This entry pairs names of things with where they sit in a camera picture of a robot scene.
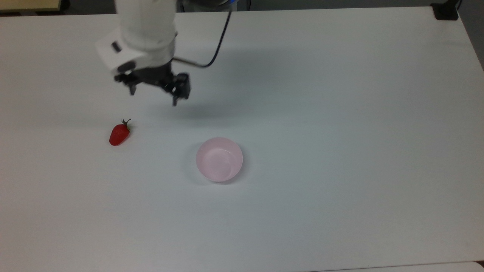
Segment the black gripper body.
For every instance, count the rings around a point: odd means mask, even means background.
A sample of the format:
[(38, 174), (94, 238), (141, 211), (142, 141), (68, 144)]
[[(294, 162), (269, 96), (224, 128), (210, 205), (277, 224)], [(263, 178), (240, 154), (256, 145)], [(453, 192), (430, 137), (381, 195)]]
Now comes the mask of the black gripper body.
[(172, 62), (168, 62), (158, 67), (147, 67), (133, 70), (130, 74), (135, 76), (142, 83), (165, 87), (176, 81), (176, 76), (172, 71)]

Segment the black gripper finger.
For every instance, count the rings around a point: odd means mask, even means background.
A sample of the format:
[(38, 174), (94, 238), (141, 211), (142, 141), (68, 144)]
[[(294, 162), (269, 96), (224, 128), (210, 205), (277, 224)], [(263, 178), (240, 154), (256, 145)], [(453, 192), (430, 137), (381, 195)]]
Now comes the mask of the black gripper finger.
[(173, 107), (176, 107), (179, 100), (187, 100), (191, 92), (190, 78), (187, 73), (171, 74), (161, 81), (160, 86), (172, 96)]
[(114, 76), (114, 81), (123, 83), (129, 90), (131, 96), (135, 95), (137, 85), (139, 84), (139, 77), (135, 72), (118, 74)]

